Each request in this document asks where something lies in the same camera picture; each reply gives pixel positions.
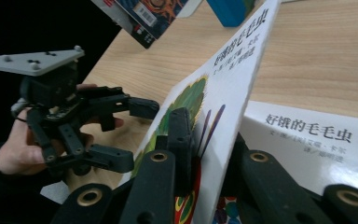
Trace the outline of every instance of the wooden table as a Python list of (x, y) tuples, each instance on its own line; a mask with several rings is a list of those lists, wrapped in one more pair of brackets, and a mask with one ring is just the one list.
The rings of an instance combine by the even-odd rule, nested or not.
[[(225, 28), (204, 1), (189, 18), (177, 19), (150, 49), (121, 31), (85, 82), (120, 86), (135, 97), (162, 104), (171, 87), (192, 74), (239, 28)], [(281, 5), (251, 100), (358, 118), (358, 1), (305, 0)], [(117, 114), (124, 127), (95, 142), (135, 151), (150, 121)], [(90, 182), (112, 188), (120, 175), (95, 169), (72, 177), (71, 189)]]

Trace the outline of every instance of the barcode label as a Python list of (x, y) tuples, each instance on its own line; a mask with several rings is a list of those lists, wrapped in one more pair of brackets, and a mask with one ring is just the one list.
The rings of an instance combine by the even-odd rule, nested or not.
[(150, 27), (152, 27), (157, 21), (157, 18), (153, 15), (153, 13), (142, 3), (138, 3), (133, 11)]

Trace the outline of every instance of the person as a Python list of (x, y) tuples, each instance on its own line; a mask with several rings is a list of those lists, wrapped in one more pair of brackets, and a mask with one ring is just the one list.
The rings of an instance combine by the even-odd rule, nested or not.
[[(79, 84), (119, 31), (91, 1), (0, 1), (0, 55), (78, 45), (86, 53), (78, 60)], [(0, 72), (0, 222), (49, 223), (60, 205), (39, 192), (61, 179), (49, 174), (26, 123), (10, 113), (21, 81), (21, 75)]]

